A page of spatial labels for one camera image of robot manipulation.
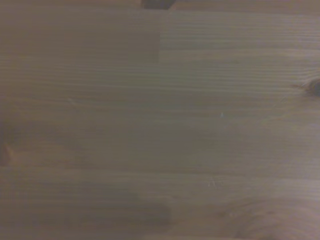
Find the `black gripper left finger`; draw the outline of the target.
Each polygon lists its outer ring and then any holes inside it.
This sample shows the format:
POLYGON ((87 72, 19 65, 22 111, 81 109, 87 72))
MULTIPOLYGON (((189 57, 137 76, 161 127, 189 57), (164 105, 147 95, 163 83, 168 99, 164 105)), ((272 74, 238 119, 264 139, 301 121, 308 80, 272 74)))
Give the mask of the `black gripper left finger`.
POLYGON ((141 8, 143 9, 158 9, 159 1, 158 0, 141 0, 141 8))

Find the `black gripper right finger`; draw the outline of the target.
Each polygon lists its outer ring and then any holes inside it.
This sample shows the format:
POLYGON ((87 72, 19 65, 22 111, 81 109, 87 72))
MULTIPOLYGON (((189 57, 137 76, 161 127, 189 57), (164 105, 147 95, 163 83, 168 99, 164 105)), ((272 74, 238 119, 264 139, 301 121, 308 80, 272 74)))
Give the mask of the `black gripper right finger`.
POLYGON ((158 0, 158 7, 162 10, 169 10, 175 3, 176 0, 158 0))

